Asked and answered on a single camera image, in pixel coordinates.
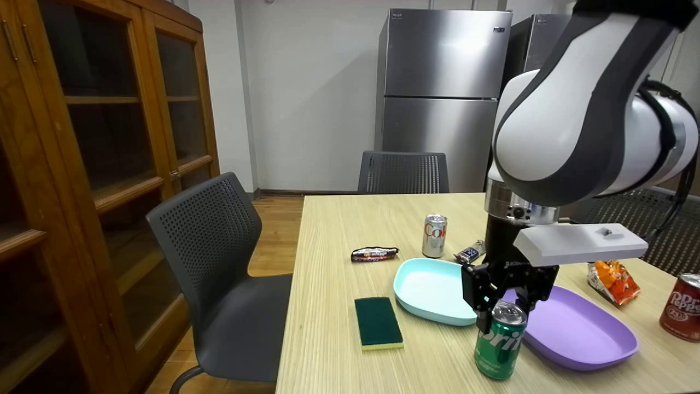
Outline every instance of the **chair leg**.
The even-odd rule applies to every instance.
[[[183,384],[186,380],[189,380],[193,375],[200,374],[200,371],[204,371],[200,366],[193,366],[189,369],[182,371],[182,374],[172,380],[171,394],[180,394],[182,384]]]

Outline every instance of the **orange snack bag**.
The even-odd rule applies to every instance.
[[[587,285],[617,307],[638,296],[638,286],[619,261],[594,261],[587,264]]]

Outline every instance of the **plastic plate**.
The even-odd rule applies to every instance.
[[[394,296],[411,314],[472,326],[475,310],[461,298],[461,264],[432,257],[409,257],[394,276]]]
[[[625,324],[562,286],[528,312],[524,343],[569,369],[610,368],[636,351],[636,337]]]

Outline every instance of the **wooden table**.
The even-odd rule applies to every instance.
[[[405,257],[419,255],[422,219],[447,216],[446,257],[482,239],[482,194],[339,194],[305,197],[288,302],[278,392],[695,392],[700,343],[659,326],[675,278],[641,261],[625,261],[641,296],[625,309],[586,285],[586,264],[563,264],[557,282],[628,324],[638,351],[608,369],[571,371],[545,362],[526,345],[509,380],[493,383],[472,361],[476,327],[432,324],[403,310],[392,290]],[[352,264],[349,249],[396,245],[392,263]],[[362,351],[355,298],[388,296],[405,348]]]

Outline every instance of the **teal plate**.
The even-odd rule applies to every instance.
[[[394,296],[411,314],[472,326],[476,312],[461,298],[461,264],[434,257],[409,257],[394,276]]]

